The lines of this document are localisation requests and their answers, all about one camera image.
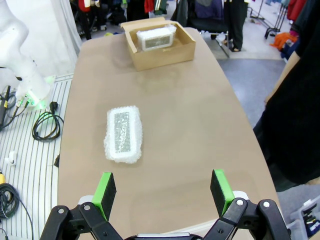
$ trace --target orange clothing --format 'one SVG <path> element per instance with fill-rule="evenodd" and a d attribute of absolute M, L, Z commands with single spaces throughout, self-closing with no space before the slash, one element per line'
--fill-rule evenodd
<path fill-rule="evenodd" d="M 296 36 L 292 36 L 288 32 L 283 32 L 275 36 L 274 43 L 270 44 L 270 46 L 275 47 L 280 51 L 284 48 L 284 45 L 287 40 L 291 40 L 293 43 L 295 43 L 298 40 L 298 38 Z"/>

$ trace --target red clothing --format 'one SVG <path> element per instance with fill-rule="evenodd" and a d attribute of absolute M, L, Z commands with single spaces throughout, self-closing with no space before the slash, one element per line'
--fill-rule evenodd
<path fill-rule="evenodd" d="M 291 0 L 288 5 L 287 18 L 295 22 L 304 5 L 306 4 L 306 1 L 307 0 Z"/>
<path fill-rule="evenodd" d="M 144 12 L 147 14 L 155 10 L 155 0 L 144 0 Z"/>
<path fill-rule="evenodd" d="M 81 12 L 84 12 L 84 13 L 90 12 L 90 7 L 85 7 L 84 0 L 78 0 L 78 5 Z"/>

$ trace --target yellow object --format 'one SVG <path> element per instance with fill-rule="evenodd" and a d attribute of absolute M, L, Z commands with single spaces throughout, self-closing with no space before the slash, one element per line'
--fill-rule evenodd
<path fill-rule="evenodd" d="M 5 175 L 3 175 L 1 172 L 0 173 L 0 184 L 5 184 L 5 183 L 6 183 Z"/>

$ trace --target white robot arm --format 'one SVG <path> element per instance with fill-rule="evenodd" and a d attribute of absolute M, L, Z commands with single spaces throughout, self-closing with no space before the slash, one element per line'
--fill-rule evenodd
<path fill-rule="evenodd" d="M 20 52 L 28 33 L 28 28 L 13 15 L 6 0 L 0 0 L 0 67 L 22 78 L 15 94 L 17 104 L 27 98 L 36 106 L 48 97 L 50 85 L 39 74 L 34 61 Z"/>

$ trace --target bubble wrap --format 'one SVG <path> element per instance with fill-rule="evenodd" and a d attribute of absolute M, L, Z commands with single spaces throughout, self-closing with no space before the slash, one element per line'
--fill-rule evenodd
<path fill-rule="evenodd" d="M 117 163 L 134 164 L 141 157 L 142 123 L 136 106 L 113 108 L 107 113 L 105 156 Z"/>
<path fill-rule="evenodd" d="M 177 28 L 172 24 L 147 31 L 138 31 L 139 48 L 143 51 L 170 47 L 174 42 Z"/>

